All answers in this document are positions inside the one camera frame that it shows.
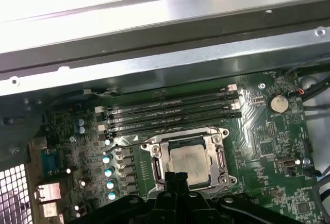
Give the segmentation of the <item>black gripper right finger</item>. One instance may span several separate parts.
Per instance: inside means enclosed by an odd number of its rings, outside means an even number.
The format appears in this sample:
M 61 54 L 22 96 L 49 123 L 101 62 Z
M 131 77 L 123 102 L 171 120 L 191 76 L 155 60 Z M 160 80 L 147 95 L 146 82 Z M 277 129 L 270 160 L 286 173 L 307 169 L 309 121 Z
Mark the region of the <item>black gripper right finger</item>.
M 176 182 L 186 223 L 284 223 L 281 214 L 248 199 L 235 195 L 221 197 L 217 202 L 206 199 L 189 190 L 187 173 L 177 173 Z

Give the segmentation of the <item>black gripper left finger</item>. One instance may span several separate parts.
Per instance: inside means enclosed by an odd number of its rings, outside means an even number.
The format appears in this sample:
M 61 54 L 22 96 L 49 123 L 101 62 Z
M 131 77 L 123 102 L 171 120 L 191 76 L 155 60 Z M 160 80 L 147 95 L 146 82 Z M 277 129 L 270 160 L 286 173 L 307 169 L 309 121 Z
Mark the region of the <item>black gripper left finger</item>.
M 165 190 L 156 198 L 144 201 L 135 195 L 125 196 L 71 223 L 176 223 L 176 173 L 167 172 Z

